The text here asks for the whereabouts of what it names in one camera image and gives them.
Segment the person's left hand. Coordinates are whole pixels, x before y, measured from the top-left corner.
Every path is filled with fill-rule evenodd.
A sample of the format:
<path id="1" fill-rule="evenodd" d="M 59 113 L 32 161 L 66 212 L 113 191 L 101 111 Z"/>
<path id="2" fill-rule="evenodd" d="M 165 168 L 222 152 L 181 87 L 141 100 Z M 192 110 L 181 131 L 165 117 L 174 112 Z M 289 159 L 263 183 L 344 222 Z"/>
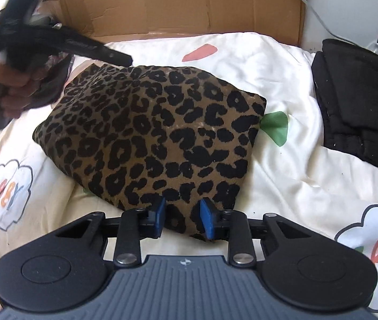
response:
<path id="1" fill-rule="evenodd" d="M 8 93 L 0 100 L 4 116 L 19 118 L 30 104 L 30 97 L 37 91 L 47 74 L 46 68 L 39 68 L 31 74 L 17 71 L 5 64 L 0 57 L 0 85 L 9 89 Z"/>

